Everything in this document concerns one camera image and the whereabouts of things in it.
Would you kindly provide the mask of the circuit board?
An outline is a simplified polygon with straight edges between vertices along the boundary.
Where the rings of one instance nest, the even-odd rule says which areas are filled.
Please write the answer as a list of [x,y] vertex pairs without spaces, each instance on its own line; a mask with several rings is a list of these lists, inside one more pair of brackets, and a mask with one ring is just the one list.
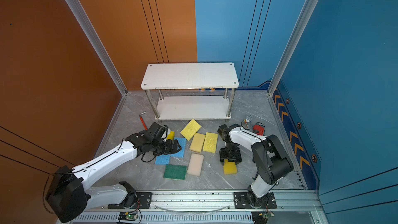
[[267,224],[270,218],[274,217],[275,214],[272,211],[268,212],[251,212],[252,221],[254,224]]
[[136,212],[120,212],[118,223],[128,224],[139,221],[139,215]]

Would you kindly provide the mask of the cream yellow sponge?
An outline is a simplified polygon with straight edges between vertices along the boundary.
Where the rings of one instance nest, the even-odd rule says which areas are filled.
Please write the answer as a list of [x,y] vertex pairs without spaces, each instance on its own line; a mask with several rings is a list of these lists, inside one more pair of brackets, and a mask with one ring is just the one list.
[[205,141],[205,134],[196,133],[193,136],[192,143],[190,145],[190,150],[193,152],[201,153]]

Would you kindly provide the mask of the right circuit board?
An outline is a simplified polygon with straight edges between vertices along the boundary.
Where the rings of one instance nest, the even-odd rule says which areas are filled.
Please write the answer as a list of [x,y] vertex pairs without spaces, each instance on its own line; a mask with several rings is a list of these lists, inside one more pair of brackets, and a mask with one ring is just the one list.
[[268,212],[251,212],[252,221],[254,224],[267,224],[270,218],[274,217],[275,214],[272,211]]

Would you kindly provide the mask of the yellow porous sponge tilted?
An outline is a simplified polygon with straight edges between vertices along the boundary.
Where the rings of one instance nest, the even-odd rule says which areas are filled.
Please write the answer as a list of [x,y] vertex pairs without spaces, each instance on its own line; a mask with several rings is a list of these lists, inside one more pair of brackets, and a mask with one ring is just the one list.
[[181,130],[180,134],[187,140],[191,140],[202,126],[194,119]]

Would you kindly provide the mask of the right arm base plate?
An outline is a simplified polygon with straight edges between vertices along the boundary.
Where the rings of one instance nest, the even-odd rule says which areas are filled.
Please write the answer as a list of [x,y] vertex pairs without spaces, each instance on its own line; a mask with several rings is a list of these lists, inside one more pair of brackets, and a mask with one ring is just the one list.
[[277,203],[272,192],[268,192],[263,197],[258,198],[251,192],[234,192],[234,206],[236,209],[266,208],[276,209]]

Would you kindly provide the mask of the red pipe wrench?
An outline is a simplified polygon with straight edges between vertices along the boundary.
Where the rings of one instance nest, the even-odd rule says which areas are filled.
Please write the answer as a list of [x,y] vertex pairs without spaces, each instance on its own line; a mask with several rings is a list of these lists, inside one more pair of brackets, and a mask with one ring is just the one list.
[[263,136],[264,132],[265,132],[265,125],[263,123],[257,122],[254,126],[253,126],[253,133],[256,135],[260,135]]

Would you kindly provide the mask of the long yellow foam sponge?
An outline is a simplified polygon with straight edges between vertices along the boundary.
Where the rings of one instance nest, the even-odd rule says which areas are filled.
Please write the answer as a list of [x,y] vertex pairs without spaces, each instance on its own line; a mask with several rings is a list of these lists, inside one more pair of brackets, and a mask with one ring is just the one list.
[[228,159],[224,160],[223,172],[225,175],[234,175],[237,173],[236,162],[230,162]]

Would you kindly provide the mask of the yellow porous sponge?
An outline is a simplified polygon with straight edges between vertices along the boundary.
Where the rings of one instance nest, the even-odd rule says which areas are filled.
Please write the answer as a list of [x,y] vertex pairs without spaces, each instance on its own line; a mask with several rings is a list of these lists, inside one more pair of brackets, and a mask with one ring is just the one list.
[[218,134],[217,133],[209,133],[205,134],[205,140],[203,145],[203,151],[215,153],[217,149],[217,140]]
[[194,119],[181,130],[180,134],[187,140],[191,140],[202,126]]

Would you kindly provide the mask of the white two-tier shelf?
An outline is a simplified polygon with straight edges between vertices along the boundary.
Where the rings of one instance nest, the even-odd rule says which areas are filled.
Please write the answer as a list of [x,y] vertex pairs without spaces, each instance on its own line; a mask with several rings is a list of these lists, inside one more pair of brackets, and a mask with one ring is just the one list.
[[[233,63],[164,63],[147,66],[141,88],[158,121],[229,120],[239,86]],[[164,90],[222,89],[222,95],[165,96]]]

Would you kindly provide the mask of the green scouring pad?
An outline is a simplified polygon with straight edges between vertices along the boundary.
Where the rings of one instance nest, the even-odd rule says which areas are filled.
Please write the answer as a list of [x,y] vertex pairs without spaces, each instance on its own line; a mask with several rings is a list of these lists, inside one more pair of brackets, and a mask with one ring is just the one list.
[[187,166],[180,166],[174,164],[167,164],[164,171],[164,178],[185,180],[187,173]]

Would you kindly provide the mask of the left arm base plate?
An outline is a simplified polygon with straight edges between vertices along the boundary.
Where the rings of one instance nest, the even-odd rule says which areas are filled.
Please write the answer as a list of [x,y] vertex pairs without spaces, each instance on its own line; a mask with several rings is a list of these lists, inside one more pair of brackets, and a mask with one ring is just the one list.
[[108,209],[149,209],[152,199],[151,192],[128,193],[120,204],[109,204]]

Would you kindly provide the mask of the round metal foot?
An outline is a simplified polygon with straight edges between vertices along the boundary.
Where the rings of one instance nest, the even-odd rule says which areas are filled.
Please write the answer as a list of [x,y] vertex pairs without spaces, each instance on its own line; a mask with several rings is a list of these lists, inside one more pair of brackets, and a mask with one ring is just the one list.
[[241,122],[241,126],[246,129],[246,130],[250,130],[253,127],[252,124],[252,116],[246,116],[246,118]]

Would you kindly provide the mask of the small thick yellow sponge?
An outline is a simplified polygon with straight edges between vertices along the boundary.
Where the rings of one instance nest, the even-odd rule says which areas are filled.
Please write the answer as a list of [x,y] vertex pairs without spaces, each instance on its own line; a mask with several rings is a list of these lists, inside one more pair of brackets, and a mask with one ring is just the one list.
[[169,134],[168,134],[168,136],[167,136],[167,140],[174,140],[174,137],[175,137],[175,132],[174,131],[171,131]]

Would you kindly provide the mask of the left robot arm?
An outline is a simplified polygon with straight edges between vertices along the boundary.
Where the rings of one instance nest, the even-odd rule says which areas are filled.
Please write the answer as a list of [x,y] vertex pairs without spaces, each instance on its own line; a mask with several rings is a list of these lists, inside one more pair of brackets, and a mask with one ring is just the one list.
[[59,168],[53,175],[45,200],[58,220],[67,223],[82,212],[110,205],[115,208],[138,208],[136,190],[126,181],[115,185],[94,187],[102,177],[135,158],[152,153],[154,157],[171,155],[182,147],[166,125],[154,122],[148,130],[133,133],[110,151],[70,169]]

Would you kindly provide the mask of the pale pink sponge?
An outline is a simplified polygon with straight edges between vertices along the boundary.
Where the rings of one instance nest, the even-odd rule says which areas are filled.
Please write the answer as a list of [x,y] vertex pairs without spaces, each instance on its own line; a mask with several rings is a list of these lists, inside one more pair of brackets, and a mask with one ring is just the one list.
[[200,176],[202,171],[203,161],[204,161],[203,155],[193,153],[190,158],[187,173],[193,176]]

